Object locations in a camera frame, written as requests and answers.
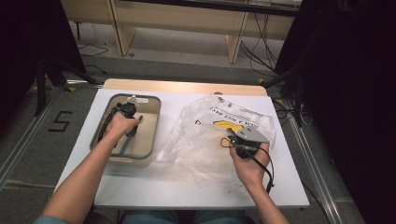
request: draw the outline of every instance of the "teal shirt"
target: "teal shirt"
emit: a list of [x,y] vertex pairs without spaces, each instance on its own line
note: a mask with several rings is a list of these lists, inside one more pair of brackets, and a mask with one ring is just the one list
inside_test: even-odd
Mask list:
[[33,224],[66,224],[57,217],[39,217]]

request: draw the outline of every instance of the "person's left hand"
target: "person's left hand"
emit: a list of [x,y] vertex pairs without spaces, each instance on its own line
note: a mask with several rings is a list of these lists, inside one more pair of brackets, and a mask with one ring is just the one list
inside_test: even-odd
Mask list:
[[107,125],[106,133],[115,133],[122,137],[130,133],[134,126],[139,125],[138,119],[127,119],[120,112],[117,112]]

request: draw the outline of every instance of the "yellow logo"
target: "yellow logo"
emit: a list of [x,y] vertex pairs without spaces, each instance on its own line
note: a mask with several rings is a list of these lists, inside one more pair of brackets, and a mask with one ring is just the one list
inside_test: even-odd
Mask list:
[[242,130],[244,128],[244,126],[242,125],[236,125],[234,123],[231,123],[229,121],[225,121],[225,120],[221,120],[221,121],[214,121],[213,122],[215,125],[221,127],[221,128],[225,128],[225,129],[232,129],[234,132],[238,132],[239,130]]

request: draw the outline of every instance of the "gray carpet floor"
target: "gray carpet floor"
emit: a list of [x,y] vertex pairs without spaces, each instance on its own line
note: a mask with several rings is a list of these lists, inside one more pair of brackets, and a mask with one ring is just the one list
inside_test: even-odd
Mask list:
[[[243,68],[120,60],[101,57],[84,57],[83,60],[85,64],[94,64],[107,71],[107,74],[102,74],[96,68],[88,67],[88,72],[98,80],[115,77],[258,85],[259,78],[264,78],[265,80],[271,78],[270,76],[263,76],[250,69]],[[73,75],[67,75],[67,77],[77,79]],[[279,97],[279,86],[274,86],[267,91],[270,96]],[[96,92],[96,89],[77,88],[75,91],[63,91],[61,93],[32,144],[10,177],[10,180],[21,181],[22,183],[17,185],[7,184],[0,191],[0,223],[31,223],[39,216],[40,211],[58,182]],[[70,121],[69,125],[64,132],[49,132],[49,129],[63,127],[62,124],[62,127],[60,127],[53,123],[60,111],[72,112],[72,114],[62,115],[62,118]],[[26,130],[34,113],[35,92],[29,91],[26,98],[19,105],[15,116],[1,129],[0,164],[4,163],[10,151],[17,145],[19,138],[24,130]],[[283,131],[300,178],[317,194],[315,184],[308,171],[289,121],[282,119],[280,123],[284,123]],[[315,158],[320,164],[320,170],[337,203],[343,220],[345,223],[364,223],[337,172],[336,166],[329,161],[331,156],[321,140],[322,138],[315,127],[315,123],[310,126],[305,125],[303,129],[313,149]],[[308,191],[307,195],[311,202],[309,207],[303,210],[282,209],[282,212],[291,223],[326,223],[326,218],[320,210],[318,203]],[[98,211],[112,220],[116,219],[116,210],[98,209]],[[247,210],[247,213],[256,220],[256,223],[260,223],[254,209]]]

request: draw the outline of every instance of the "white table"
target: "white table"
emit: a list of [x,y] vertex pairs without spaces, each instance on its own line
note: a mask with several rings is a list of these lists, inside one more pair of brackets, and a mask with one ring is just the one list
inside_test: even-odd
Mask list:
[[[183,106],[206,96],[206,93],[99,90],[76,145],[64,167],[58,186],[90,152],[90,142],[108,100],[114,94],[121,92],[153,95],[161,99],[162,109],[154,150],[163,144],[167,135],[172,131]],[[285,136],[276,119],[271,99],[266,96],[246,95],[224,95],[222,97],[247,109],[275,118],[276,144],[272,160],[275,166],[276,185],[271,189],[270,196],[279,207],[308,206],[309,201],[290,155]],[[146,168],[110,163],[96,194],[95,205],[129,209],[240,209],[253,207],[254,202],[249,197],[235,192],[229,183],[219,182],[198,186],[188,169],[174,164],[153,162]]]

